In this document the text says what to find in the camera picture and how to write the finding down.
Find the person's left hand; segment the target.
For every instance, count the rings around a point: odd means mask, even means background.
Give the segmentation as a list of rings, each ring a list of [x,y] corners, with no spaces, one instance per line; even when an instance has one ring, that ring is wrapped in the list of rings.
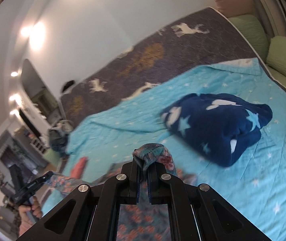
[[[32,197],[32,205],[21,205],[18,208],[21,224],[19,226],[19,236],[24,234],[34,225],[34,217],[41,219],[43,217],[41,205],[36,196]]]

